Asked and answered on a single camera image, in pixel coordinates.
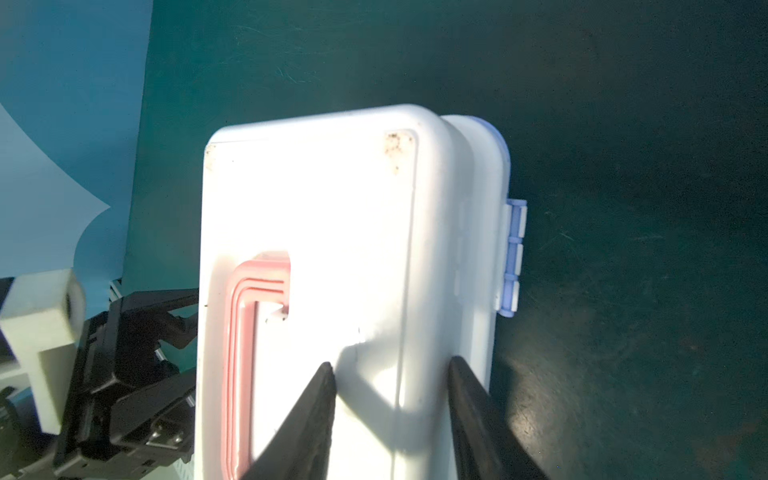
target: white container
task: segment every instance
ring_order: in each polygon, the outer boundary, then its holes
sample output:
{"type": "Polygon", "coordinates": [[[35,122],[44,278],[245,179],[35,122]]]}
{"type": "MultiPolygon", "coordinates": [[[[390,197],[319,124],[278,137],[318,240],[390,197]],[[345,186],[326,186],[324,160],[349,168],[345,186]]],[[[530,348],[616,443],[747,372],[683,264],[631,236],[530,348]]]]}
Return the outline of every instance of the white container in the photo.
{"type": "Polygon", "coordinates": [[[462,355],[488,387],[508,181],[493,127],[412,105],[219,130],[204,160],[196,480],[237,480],[325,361],[339,390],[328,479],[454,478],[446,367],[462,355]],[[286,306],[232,300],[236,268],[274,251],[290,287],[261,300],[286,306]],[[254,323],[230,329],[239,308],[254,323]],[[238,412],[244,426],[223,425],[238,412]]]}

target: blue latch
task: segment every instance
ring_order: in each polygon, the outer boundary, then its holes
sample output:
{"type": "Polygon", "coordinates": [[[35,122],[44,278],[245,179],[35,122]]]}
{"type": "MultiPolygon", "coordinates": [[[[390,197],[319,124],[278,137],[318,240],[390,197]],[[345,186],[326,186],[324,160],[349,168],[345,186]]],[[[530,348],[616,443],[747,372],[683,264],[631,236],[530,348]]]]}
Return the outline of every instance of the blue latch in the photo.
{"type": "Polygon", "coordinates": [[[502,287],[501,316],[513,317],[518,310],[520,297],[520,269],[523,264],[523,237],[525,237],[525,221],[528,218],[528,202],[525,200],[507,200],[511,205],[511,221],[507,246],[507,264],[504,269],[504,286],[502,287]]]}

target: dark green surface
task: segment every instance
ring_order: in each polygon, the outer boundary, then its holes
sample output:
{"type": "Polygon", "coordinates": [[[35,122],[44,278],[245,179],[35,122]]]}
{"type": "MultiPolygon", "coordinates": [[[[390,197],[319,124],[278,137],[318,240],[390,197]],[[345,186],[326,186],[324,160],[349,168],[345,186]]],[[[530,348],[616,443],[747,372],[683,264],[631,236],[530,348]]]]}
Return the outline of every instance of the dark green surface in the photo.
{"type": "Polygon", "coordinates": [[[197,285],[228,124],[412,102],[483,117],[531,205],[492,394],[553,479],[768,478],[760,0],[156,0],[125,263],[197,285]]]}

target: pink plastic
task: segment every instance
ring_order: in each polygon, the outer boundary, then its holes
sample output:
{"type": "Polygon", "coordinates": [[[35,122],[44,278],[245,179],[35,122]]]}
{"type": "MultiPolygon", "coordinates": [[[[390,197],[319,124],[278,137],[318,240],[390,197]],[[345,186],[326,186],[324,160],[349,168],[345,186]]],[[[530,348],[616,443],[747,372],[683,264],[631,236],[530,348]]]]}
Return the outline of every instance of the pink plastic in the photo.
{"type": "Polygon", "coordinates": [[[281,303],[287,314],[289,291],[290,258],[286,252],[261,253],[240,264],[227,281],[221,429],[224,480],[238,480],[251,463],[250,412],[258,303],[281,303]]]}

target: white plastic part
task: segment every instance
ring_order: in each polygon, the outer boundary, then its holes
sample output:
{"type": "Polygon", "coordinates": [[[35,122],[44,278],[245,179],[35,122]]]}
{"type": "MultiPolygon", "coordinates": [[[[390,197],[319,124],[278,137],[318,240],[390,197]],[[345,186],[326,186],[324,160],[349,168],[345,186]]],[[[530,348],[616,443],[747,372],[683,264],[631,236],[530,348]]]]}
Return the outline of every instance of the white plastic part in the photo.
{"type": "Polygon", "coordinates": [[[223,478],[225,287],[290,255],[290,312],[259,319],[251,458],[320,363],[339,397],[329,479],[455,478],[446,368],[488,387],[506,154],[482,123],[412,105],[219,130],[204,159],[195,479],[223,478]]]}
{"type": "Polygon", "coordinates": [[[45,433],[61,430],[84,317],[85,296],[70,269],[17,276],[0,310],[2,334],[28,377],[12,386],[31,386],[45,433]]]}

